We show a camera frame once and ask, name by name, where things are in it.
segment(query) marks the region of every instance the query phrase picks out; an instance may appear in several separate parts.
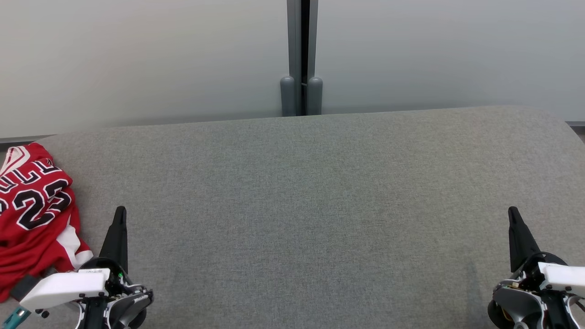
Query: gray fabric surface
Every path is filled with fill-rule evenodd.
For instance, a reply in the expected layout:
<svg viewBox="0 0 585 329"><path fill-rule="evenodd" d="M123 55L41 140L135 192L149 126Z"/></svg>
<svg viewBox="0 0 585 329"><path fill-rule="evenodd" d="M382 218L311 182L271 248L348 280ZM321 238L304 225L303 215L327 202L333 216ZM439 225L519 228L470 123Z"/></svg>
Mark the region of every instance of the gray fabric surface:
<svg viewBox="0 0 585 329"><path fill-rule="evenodd" d="M143 328L492 328L511 205L543 250L585 265L585 145L533 109L141 126L40 143L73 177L95 252L127 207L129 273L156 296ZM67 309L53 314L23 328L73 327Z"/></svg>

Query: teal connector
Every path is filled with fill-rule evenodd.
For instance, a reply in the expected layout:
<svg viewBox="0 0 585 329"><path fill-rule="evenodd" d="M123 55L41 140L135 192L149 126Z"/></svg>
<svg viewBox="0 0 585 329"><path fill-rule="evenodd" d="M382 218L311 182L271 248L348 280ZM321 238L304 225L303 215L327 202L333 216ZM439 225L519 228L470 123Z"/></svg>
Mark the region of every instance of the teal connector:
<svg viewBox="0 0 585 329"><path fill-rule="evenodd" d="M30 315L30 311L24 307L17 307L12 314L2 323L2 329L15 329Z"/></svg>

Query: basketball jersey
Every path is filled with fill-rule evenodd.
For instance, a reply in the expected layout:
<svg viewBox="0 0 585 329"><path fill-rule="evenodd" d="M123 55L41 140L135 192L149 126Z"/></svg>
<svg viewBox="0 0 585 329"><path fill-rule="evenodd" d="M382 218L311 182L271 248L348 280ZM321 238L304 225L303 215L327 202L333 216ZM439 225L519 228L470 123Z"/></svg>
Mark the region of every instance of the basketball jersey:
<svg viewBox="0 0 585 329"><path fill-rule="evenodd" d="M0 302L27 274L74 270L93 257L78 236L71 183L40 144L8 149L0 169Z"/></svg>

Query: folded clothing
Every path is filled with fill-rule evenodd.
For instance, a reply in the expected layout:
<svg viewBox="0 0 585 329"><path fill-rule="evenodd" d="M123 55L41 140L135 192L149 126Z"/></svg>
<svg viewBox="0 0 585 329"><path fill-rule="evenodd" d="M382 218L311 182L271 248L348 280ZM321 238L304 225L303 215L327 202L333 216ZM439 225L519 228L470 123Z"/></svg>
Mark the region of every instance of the folded clothing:
<svg viewBox="0 0 585 329"><path fill-rule="evenodd" d="M27 274L75 270L93 257L79 237L72 182L40 144L8 149L0 169L0 302Z"/></svg>

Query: white wall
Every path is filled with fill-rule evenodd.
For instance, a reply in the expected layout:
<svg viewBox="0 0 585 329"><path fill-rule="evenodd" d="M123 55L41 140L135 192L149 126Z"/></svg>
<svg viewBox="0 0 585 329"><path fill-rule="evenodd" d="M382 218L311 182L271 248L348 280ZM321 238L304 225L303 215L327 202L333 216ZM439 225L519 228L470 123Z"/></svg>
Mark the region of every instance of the white wall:
<svg viewBox="0 0 585 329"><path fill-rule="evenodd" d="M0 138L280 116L285 0L0 2Z"/></svg>
<svg viewBox="0 0 585 329"><path fill-rule="evenodd" d="M323 113L521 104L585 121L582 0L319 0Z"/></svg>

